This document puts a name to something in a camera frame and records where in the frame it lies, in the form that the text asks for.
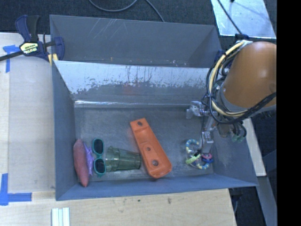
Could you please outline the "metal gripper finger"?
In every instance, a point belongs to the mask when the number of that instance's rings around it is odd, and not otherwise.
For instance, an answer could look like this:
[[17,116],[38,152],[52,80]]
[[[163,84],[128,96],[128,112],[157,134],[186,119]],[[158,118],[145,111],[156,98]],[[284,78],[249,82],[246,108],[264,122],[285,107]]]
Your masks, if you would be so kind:
[[193,116],[204,116],[204,106],[199,101],[191,101],[189,108],[186,110],[186,118],[191,119]]
[[203,131],[202,132],[202,148],[201,152],[203,154],[209,154],[212,148],[212,145],[214,143],[213,137],[211,135],[211,132],[209,131]]

